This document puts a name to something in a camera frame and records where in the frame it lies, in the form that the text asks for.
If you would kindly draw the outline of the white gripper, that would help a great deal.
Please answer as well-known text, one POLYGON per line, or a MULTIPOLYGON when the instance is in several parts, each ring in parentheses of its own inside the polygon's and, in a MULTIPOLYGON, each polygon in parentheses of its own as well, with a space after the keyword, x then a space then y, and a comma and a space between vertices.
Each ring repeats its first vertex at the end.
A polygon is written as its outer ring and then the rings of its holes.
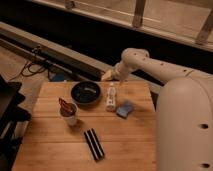
POLYGON ((113 71, 108 70, 101 76, 102 81, 111 81, 114 78, 120 81, 124 81, 128 78, 130 69, 123 62, 119 62, 114 66, 113 71))

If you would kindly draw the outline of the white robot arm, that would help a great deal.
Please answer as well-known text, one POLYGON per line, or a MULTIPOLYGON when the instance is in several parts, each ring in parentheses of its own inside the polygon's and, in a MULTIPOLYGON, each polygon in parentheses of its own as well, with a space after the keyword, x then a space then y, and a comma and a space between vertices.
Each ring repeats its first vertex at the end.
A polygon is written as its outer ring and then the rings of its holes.
POLYGON ((156 105, 157 171, 213 171, 213 74, 127 48, 101 79, 124 81, 136 70, 163 84, 156 105))

